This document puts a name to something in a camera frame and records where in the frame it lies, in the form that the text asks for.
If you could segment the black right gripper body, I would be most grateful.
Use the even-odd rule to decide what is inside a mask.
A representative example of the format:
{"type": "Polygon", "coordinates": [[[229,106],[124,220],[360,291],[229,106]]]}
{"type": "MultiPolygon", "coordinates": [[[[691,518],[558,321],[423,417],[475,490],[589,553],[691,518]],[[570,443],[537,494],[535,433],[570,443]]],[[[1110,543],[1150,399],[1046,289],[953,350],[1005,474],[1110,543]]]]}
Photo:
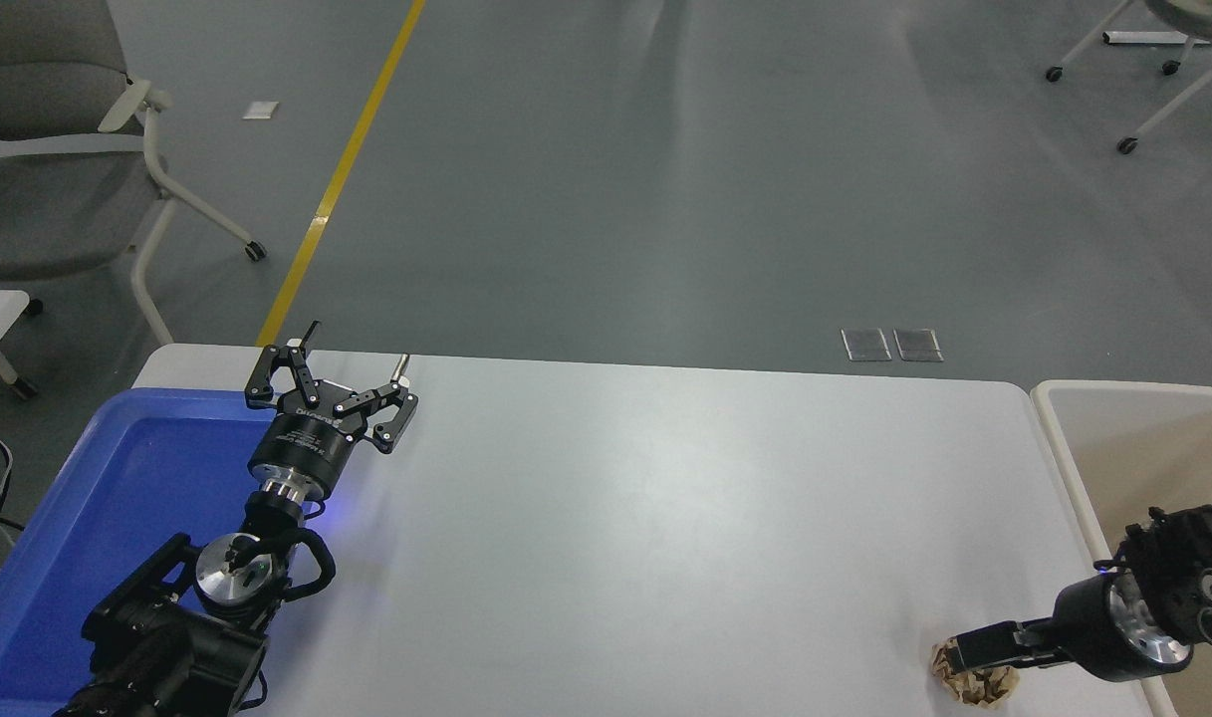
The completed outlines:
{"type": "Polygon", "coordinates": [[[1132,679],[1130,647],[1109,610],[1111,575],[1097,575],[1060,590],[1053,610],[1054,641],[1071,662],[1109,682],[1132,679]]]}

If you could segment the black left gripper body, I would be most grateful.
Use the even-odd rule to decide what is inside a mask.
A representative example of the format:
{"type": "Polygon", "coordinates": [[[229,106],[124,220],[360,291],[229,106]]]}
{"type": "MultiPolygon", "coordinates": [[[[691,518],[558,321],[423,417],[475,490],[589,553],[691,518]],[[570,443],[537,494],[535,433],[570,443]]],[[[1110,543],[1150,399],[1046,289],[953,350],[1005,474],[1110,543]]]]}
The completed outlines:
{"type": "Polygon", "coordinates": [[[367,428],[364,414],[336,415],[336,407],[356,396],[341,384],[320,384],[319,403],[307,405],[293,389],[278,398],[278,414],[248,459],[248,474],[261,480],[304,476],[316,489],[333,489],[367,428]]]}

